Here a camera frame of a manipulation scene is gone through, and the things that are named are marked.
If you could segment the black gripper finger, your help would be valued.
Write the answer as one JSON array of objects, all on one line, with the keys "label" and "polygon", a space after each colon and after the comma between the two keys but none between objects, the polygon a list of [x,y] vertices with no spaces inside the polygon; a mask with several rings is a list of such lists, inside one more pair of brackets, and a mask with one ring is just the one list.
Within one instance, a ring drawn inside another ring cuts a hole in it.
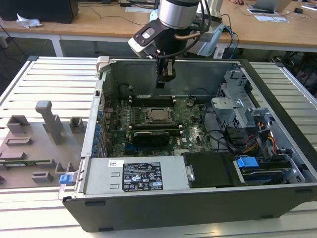
[{"label": "black gripper finger", "polygon": [[157,83],[156,88],[164,88],[165,83],[172,81],[176,77],[175,69],[173,68],[175,57],[157,59]]}]

